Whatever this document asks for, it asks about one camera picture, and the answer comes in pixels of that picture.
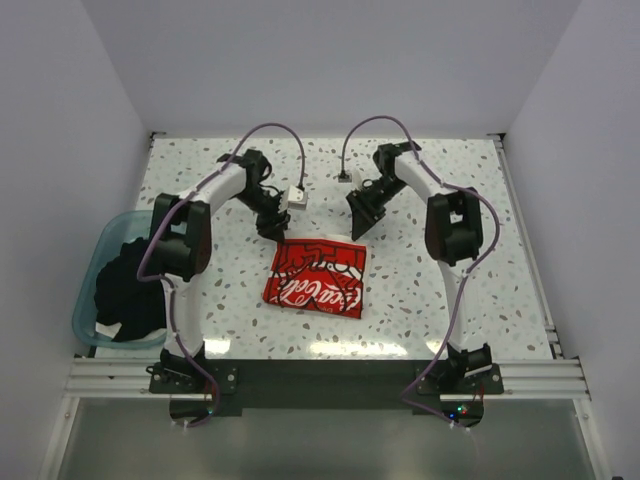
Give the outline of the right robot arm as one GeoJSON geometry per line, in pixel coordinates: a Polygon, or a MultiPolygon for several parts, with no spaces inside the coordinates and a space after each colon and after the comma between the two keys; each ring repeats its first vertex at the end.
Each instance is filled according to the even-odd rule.
{"type": "Polygon", "coordinates": [[[459,187],[441,179],[419,155],[413,141],[383,144],[373,154],[379,177],[365,180],[347,196],[351,209],[351,239],[357,240],[384,217],[386,204],[404,188],[410,188],[426,206],[424,241],[436,261],[444,283],[449,325],[434,352],[438,360],[471,353],[481,347],[467,346],[462,330],[477,318],[475,303],[465,299],[471,272],[497,246],[500,236],[495,209],[475,189],[459,187]]]}

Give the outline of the white t-shirt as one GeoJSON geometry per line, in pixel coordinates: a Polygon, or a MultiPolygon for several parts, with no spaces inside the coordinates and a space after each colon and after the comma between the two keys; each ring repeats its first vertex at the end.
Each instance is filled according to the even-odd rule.
{"type": "Polygon", "coordinates": [[[277,245],[263,300],[281,308],[359,320],[367,247],[326,238],[287,239],[277,245]]]}

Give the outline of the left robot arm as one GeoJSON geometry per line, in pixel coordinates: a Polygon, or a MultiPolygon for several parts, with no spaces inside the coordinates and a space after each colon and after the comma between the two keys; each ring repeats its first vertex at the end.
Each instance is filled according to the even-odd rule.
{"type": "Polygon", "coordinates": [[[256,215],[260,237],[285,240],[290,215],[283,205],[286,194],[272,195],[263,185],[271,163],[258,150],[240,156],[225,154],[220,169],[183,192],[156,197],[150,243],[143,257],[159,267],[155,276],[163,287],[166,312],[164,350],[181,357],[172,370],[173,382],[185,392],[200,390],[207,368],[195,360],[204,348],[199,301],[193,295],[213,250],[212,218],[227,201],[236,199],[256,215]]]}

